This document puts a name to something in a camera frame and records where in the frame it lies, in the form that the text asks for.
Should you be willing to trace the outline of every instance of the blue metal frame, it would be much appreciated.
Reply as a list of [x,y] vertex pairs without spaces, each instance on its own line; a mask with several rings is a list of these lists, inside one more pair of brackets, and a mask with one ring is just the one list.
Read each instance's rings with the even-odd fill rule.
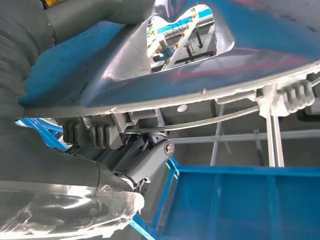
[[154,239],[163,239],[165,236],[162,236],[158,232],[159,224],[162,220],[162,214],[164,212],[165,207],[168,201],[169,192],[172,186],[174,178],[179,179],[180,175],[180,165],[174,159],[174,157],[171,157],[168,161],[165,163],[167,167],[169,169],[169,174],[168,176],[167,182],[165,183],[163,191],[158,203],[158,207],[155,210],[155,213],[153,216],[151,226],[147,225],[143,222],[139,216],[134,216],[133,220],[130,223],[133,228],[136,229],[143,237],[148,240],[154,240]]
[[[174,239],[174,237],[164,235],[164,229],[168,225],[168,218],[173,207],[173,200],[168,199],[169,192],[173,185],[174,178],[177,179],[177,183],[174,186],[172,199],[174,199],[177,194],[177,186],[179,183],[180,174],[201,174],[200,176],[205,175],[212,175],[212,195],[211,199],[211,208],[209,212],[209,218],[208,221],[208,226],[207,227],[207,233],[204,233],[207,236],[208,239],[213,239],[213,236],[217,236],[218,229],[218,219],[219,213],[218,210],[221,209],[221,196],[220,191],[222,189],[222,182],[228,181],[228,178],[232,176],[232,178],[240,179],[242,176],[256,176],[261,178],[266,178],[267,183],[267,202],[268,202],[268,212],[269,212],[269,222],[270,226],[270,238],[273,240],[282,240],[284,239],[285,228],[283,226],[282,215],[283,211],[281,211],[281,201],[279,199],[278,179],[293,179],[292,177],[296,177],[295,179],[299,179],[297,177],[307,177],[307,179],[314,180],[315,177],[320,177],[320,168],[312,168],[312,167],[285,167],[285,168],[276,168],[276,167],[223,167],[223,166],[180,166],[174,157],[171,157],[168,160],[166,165],[169,169],[168,177],[165,185],[158,205],[155,210],[155,213],[153,217],[153,220],[151,226],[149,226],[141,218],[135,216],[131,222],[131,226],[137,230],[138,232],[143,234],[146,239]],[[315,182],[310,182],[311,185],[315,186]],[[164,226],[162,232],[158,232],[158,226],[162,217],[163,211],[165,205],[168,203],[168,211],[167,216],[165,216]],[[174,208],[177,205],[186,203],[176,203]]]
[[23,118],[17,122],[19,125],[27,126],[35,129],[39,133],[45,144],[51,148],[57,148],[61,151],[66,151],[68,147],[57,140],[55,135],[62,132],[63,128],[54,124],[50,124],[41,118]]

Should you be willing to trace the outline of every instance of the opening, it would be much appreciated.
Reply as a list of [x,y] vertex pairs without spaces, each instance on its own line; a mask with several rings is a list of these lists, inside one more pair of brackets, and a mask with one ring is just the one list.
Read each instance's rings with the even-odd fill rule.
[[190,8],[174,23],[153,16],[148,23],[146,41],[152,73],[217,54],[213,13],[203,4]]

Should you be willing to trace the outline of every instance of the white metal post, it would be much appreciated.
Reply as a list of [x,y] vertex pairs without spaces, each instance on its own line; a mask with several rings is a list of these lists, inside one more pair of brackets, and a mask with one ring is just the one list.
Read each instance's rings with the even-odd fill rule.
[[285,167],[279,120],[277,116],[266,116],[266,136],[268,141],[269,166]]

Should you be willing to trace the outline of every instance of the red marking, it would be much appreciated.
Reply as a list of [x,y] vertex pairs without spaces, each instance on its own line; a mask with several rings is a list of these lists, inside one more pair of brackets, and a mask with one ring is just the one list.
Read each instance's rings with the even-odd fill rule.
[[170,76],[171,79],[184,79],[191,77],[199,77],[207,75],[218,75],[218,74],[227,74],[227,73],[236,73],[236,72],[245,72],[245,71],[254,71],[254,70],[265,70],[271,68],[285,67],[291,65],[303,64],[306,63],[306,59],[298,56],[292,56],[289,60],[279,61],[279,62],[265,62],[256,65],[244,65],[244,66],[235,66],[224,69],[217,70],[206,70],[206,71],[195,71],[195,72],[187,72],[180,74],[172,74]]
[[249,6],[249,7],[260,7],[260,4],[257,2],[252,2],[250,0],[232,0],[233,2],[245,5],[245,6]]

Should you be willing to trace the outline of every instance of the gray support beam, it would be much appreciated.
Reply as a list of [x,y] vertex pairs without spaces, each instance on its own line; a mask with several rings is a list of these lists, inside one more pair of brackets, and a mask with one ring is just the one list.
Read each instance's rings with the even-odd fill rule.
[[[314,139],[320,138],[320,129],[300,130],[300,131],[283,131],[281,132],[282,139]],[[243,142],[266,140],[266,133],[247,133],[220,136],[198,136],[198,137],[183,137],[171,139],[174,144],[204,144],[214,143],[217,139],[219,142]]]

